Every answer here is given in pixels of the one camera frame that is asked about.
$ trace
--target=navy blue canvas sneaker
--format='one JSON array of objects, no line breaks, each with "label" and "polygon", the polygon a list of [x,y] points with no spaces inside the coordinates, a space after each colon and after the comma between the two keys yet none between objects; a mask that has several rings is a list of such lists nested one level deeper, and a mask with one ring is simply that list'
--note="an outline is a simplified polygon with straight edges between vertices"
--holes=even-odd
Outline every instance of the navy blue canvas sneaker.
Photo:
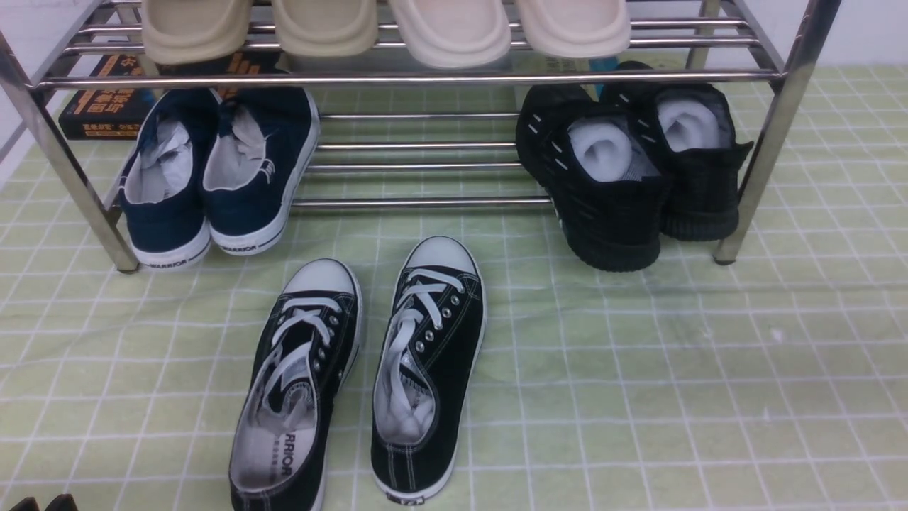
[{"label": "navy blue canvas sneaker", "polygon": [[320,130],[315,101],[300,87],[242,90],[221,105],[202,198],[225,252],[251,256],[281,239]]},{"label": "navy blue canvas sneaker", "polygon": [[198,186],[220,102],[211,89],[168,92],[145,118],[126,159],[120,207],[135,256],[151,269],[196,263],[211,244]]}]

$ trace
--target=black rubber sole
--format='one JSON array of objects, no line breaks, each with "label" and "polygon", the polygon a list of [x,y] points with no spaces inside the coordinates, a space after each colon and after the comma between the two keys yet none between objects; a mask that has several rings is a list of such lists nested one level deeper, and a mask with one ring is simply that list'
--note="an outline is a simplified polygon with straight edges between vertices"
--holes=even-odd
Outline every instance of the black rubber sole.
[{"label": "black rubber sole", "polygon": [[711,215],[689,213],[662,214],[662,234],[678,241],[719,241],[729,237],[738,226],[738,211]]}]

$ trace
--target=brand logo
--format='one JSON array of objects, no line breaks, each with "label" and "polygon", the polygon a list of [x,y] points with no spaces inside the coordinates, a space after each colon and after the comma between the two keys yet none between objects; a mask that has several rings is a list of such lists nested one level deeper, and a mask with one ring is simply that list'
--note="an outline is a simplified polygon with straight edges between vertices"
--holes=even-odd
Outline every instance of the brand logo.
[{"label": "brand logo", "polygon": [[164,270],[167,268],[179,268],[180,266],[183,266],[188,262],[189,261],[187,261],[186,259],[183,259],[183,261],[177,261],[176,263],[167,263],[166,265],[148,265],[148,267]]},{"label": "brand logo", "polygon": [[271,176],[274,175],[274,163],[272,163],[269,159],[265,159],[265,161],[262,162],[262,166],[259,167],[259,172],[265,173],[265,180],[270,185]]},{"label": "brand logo", "polygon": [[251,252],[252,250],[255,250],[258,247],[259,247],[258,245],[252,245],[252,246],[240,246],[237,248],[231,248],[229,246],[224,246],[222,248],[227,252]]},{"label": "brand logo", "polygon": [[424,499],[422,497],[420,497],[420,498],[401,498],[399,496],[394,496],[392,494],[385,494],[385,495],[388,497],[389,501],[391,501],[394,504],[397,504],[399,506],[415,507],[415,506],[422,506],[423,504],[426,503],[426,499]]},{"label": "brand logo", "polygon": [[296,450],[296,435],[287,435],[284,438],[284,452],[281,459],[281,475],[293,474],[293,452]]}]

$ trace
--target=shoelace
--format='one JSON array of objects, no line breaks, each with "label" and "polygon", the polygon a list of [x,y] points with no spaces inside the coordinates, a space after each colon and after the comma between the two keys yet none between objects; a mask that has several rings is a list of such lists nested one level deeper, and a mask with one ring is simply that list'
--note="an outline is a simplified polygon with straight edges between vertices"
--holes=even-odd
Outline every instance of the shoelace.
[{"label": "shoelace", "polygon": [[[403,292],[395,308],[400,307],[413,296],[426,307],[429,317],[432,319],[432,326],[436,330],[440,330],[442,327],[442,313],[430,294],[443,293],[447,286],[454,286],[458,293],[463,293],[463,284],[452,276],[427,269],[413,270],[407,277],[407,282],[420,276],[443,284],[414,284]],[[382,374],[386,374],[390,378],[388,414],[396,423],[397,433],[400,436],[413,439],[421,438],[429,428],[432,412],[435,410],[435,403],[432,399],[426,399],[415,408],[410,406],[410,400],[407,398],[407,393],[400,381],[400,362],[404,350],[407,349],[407,345],[416,331],[416,326],[424,317],[420,311],[412,307],[397,313],[393,321],[397,324],[398,332],[388,348],[387,364],[390,366],[385,366],[382,370]]]},{"label": "shoelace", "polygon": [[[325,325],[325,322],[322,321],[322,319],[319,317],[321,315],[321,311],[318,309],[310,309],[304,307],[328,307],[335,313],[339,313],[341,311],[341,305],[330,298],[312,297],[292,298],[290,300],[287,300],[287,302],[281,309],[281,313],[287,314],[288,312],[290,312],[290,315],[286,319],[284,319],[280,326],[278,326],[277,331],[274,332],[274,337],[271,341],[272,344],[280,342],[281,337],[284,335],[284,333],[293,326],[298,325],[299,323],[308,323],[309,325],[315,327],[315,331],[318,332],[319,337],[321,338],[321,344],[324,345],[324,347],[331,346],[331,340],[334,337],[334,330]],[[317,349],[319,359],[321,360],[324,358],[325,352],[321,346],[319,346]],[[278,346],[278,348],[273,351],[270,363],[274,364],[278,360],[281,360],[281,362],[277,363],[277,367],[274,369],[274,372],[271,373],[271,377],[268,378],[268,382],[265,384],[262,397],[263,406],[267,406],[265,401],[268,399],[268,395],[271,394],[271,391],[278,384],[278,381],[281,381],[284,373],[286,373],[288,369],[290,369],[300,361],[303,361],[304,367],[308,371],[309,366],[308,364],[305,364],[305,361],[308,360],[311,350],[312,343],[306,343],[293,350],[292,353],[285,356],[282,360],[281,356],[283,350],[281,349],[281,347]],[[321,362],[319,360],[316,360],[315,362],[313,362],[313,366],[315,370],[318,371],[321,368]],[[282,386],[286,386],[289,383],[289,381],[281,381]],[[284,425],[289,427],[290,425],[295,424],[296,421],[299,420],[300,415],[305,412],[306,410],[304,409],[304,406],[296,406],[293,409],[293,412],[288,414],[288,416],[284,419]]]}]

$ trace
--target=shoe rack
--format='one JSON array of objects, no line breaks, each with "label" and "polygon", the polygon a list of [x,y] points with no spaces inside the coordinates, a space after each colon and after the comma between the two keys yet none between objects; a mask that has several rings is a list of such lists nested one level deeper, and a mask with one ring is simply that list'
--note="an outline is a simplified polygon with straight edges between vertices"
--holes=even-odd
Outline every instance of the shoe rack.
[{"label": "shoe rack", "polygon": [[[627,0],[641,2],[651,0]],[[676,0],[659,0],[665,3]],[[117,89],[146,88],[167,89],[176,87],[268,87],[276,85],[329,85],[332,87],[432,87],[432,86],[489,86],[489,85],[534,85],[534,84],[608,84],[621,81],[658,81],[658,82],[768,82],[775,92],[775,99],[769,107],[763,131],[760,134],[750,166],[739,190],[740,226],[738,230],[721,241],[714,252],[714,259],[720,265],[734,263],[754,213],[760,204],[769,176],[772,174],[776,160],[782,150],[788,131],[795,118],[798,106],[804,97],[807,84],[813,74],[817,58],[820,55],[829,30],[842,0],[809,0],[798,30],[797,37],[783,59],[757,23],[747,7],[745,0],[700,0],[701,8],[698,17],[691,18],[651,18],[635,19],[635,29],[631,48],[687,48],[689,54],[685,69],[653,70],[641,72],[583,72],[572,74],[515,74],[500,72],[471,71],[462,69],[449,74],[408,73],[376,74],[349,73],[338,74],[290,74],[290,75],[217,75],[217,76],[160,76],[155,72],[153,63],[144,58],[139,24],[139,7],[141,0],[95,0],[94,7],[88,10],[84,19],[79,20],[70,34],[60,44],[60,51],[50,59],[40,78],[31,80],[19,65],[9,44],[0,34],[0,86],[12,99],[19,114],[25,120],[26,127],[35,136],[39,147],[44,151],[54,171],[59,175],[67,191],[79,207],[85,219],[106,249],[117,269],[124,273],[138,270],[139,264],[132,250],[120,232],[116,229],[119,210],[115,203],[116,193],[112,190],[106,195],[99,195],[85,175],[84,170],[75,158],[69,145],[60,133],[54,119],[47,112],[46,104],[51,93],[58,90],[80,89]],[[267,0],[256,0],[256,5],[267,5]],[[382,32],[396,31],[394,24],[380,26]],[[734,35],[715,35],[716,29],[734,30]],[[686,30],[691,35],[653,35],[653,30]],[[511,20],[513,40],[511,49],[514,52],[531,51],[520,29],[517,19]],[[274,25],[252,23],[250,34],[273,35]],[[124,42],[95,42],[102,35],[126,36]],[[390,51],[406,51],[404,44],[389,42],[385,38],[376,47]],[[707,69],[706,57],[712,47],[747,48],[756,62],[756,67],[741,69]],[[249,41],[244,51],[280,51],[276,41]],[[75,61],[81,55],[137,55],[146,70],[145,76],[105,76],[81,77],[70,76]],[[324,122],[343,121],[377,121],[384,123],[405,123],[423,121],[427,118],[441,117],[448,119],[516,119],[516,112],[437,112],[419,115],[333,115],[324,113]],[[513,144],[494,143],[496,148],[509,148]],[[420,155],[433,150],[459,149],[462,151],[488,149],[488,142],[417,142],[388,144],[344,144],[323,145],[323,150],[344,151],[409,151]],[[420,160],[409,165],[376,164],[376,165],[314,165],[309,172],[408,172],[408,171],[466,171],[482,169],[520,170],[520,164],[514,163],[470,163],[445,164],[426,163]],[[540,207],[548,204],[548,197],[540,196],[477,196],[432,198],[375,198],[375,199],[320,199],[312,200],[299,197],[294,200],[296,210],[351,210],[379,208],[476,208],[476,207]]]}]

